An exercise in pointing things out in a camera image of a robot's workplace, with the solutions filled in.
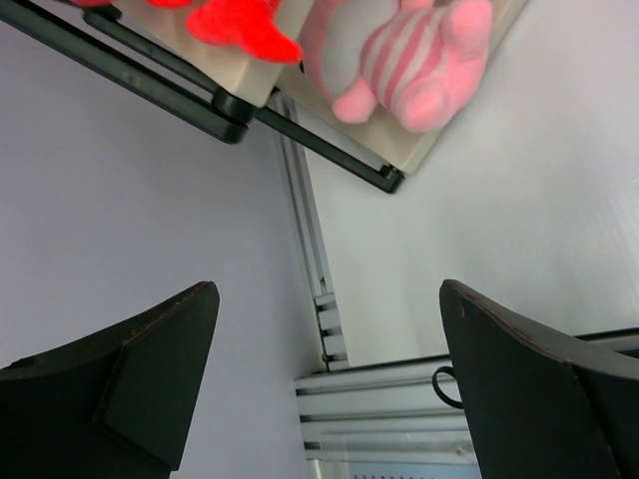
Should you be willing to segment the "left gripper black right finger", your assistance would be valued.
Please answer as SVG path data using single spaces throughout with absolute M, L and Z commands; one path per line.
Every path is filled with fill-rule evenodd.
M 482 477 L 637 477 L 637 329 L 574 337 L 452 279 L 439 304 Z

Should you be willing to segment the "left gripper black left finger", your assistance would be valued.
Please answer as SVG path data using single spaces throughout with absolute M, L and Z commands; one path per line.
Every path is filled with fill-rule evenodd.
M 199 282 L 1 370 L 4 478 L 168 478 L 180 468 L 220 297 Z

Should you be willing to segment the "pink plush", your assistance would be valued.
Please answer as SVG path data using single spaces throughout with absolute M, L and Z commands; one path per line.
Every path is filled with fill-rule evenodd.
M 405 130 L 428 133 L 476 92 L 492 26 L 485 0 L 317 1 L 299 36 L 304 73 L 344 123 L 382 107 Z

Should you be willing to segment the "red plush fish white face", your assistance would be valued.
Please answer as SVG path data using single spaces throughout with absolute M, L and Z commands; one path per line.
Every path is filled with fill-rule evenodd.
M 188 37 L 215 47 L 237 48 L 262 61 L 296 64 L 300 44 L 276 25 L 278 1 L 147 1 L 129 12 L 159 39 L 176 46 Z

